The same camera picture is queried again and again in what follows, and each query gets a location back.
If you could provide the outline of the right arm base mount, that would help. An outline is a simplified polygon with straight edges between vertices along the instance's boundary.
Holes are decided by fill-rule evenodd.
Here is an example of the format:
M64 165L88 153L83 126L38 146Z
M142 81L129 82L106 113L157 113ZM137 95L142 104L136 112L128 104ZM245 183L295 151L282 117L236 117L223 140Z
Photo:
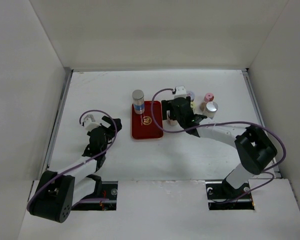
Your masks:
M250 185L245 182L240 188L232 189L221 181L205 182L208 208L211 211L254 210Z

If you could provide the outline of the small jar red label lid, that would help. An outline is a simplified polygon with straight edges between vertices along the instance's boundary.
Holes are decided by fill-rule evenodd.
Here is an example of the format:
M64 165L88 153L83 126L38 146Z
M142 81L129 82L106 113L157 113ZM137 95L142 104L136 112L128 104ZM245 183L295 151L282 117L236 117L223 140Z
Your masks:
M193 102L195 100L195 93L193 91L187 91L186 96L190 97L191 102Z

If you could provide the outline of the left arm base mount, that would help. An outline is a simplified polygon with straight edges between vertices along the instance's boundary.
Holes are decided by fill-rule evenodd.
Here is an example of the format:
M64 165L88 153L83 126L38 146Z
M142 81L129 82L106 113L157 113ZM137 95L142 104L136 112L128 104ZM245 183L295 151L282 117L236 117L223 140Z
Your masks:
M91 174L75 187L72 211L115 211L118 197L117 181L102 181L100 176Z

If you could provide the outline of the tall blue label spice bottle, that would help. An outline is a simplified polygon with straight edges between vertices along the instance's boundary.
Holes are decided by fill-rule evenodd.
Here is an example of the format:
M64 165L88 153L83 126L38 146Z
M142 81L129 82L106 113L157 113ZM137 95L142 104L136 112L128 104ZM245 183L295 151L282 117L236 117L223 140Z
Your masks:
M144 92L136 89L132 92L133 109L138 115L142 115L145 111Z

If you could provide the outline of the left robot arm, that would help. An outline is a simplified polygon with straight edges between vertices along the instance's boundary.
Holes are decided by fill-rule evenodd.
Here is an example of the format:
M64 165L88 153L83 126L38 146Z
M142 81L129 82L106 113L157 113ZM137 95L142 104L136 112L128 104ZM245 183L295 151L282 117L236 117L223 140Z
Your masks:
M112 193L113 188L104 184L96 172L122 129L122 121L104 114L97 123L88 114L80 119L80 124L89 137L81 158L64 169L46 170L41 175L26 207L32 216L63 223L72 210L87 210L92 204L98 210L114 207L117 197Z

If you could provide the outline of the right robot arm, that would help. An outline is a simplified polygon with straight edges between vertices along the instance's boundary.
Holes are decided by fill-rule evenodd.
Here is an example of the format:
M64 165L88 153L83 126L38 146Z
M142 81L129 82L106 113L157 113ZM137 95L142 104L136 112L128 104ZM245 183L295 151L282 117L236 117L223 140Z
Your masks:
M236 149L240 163L222 181L221 191L227 199L243 194L245 184L253 177L260 175L278 151L264 130L255 124L248 124L241 134L236 128L217 123L208 123L200 127L208 117L195 114L189 98L177 97L162 100L162 118L168 116L176 120L189 135L198 138L212 139Z

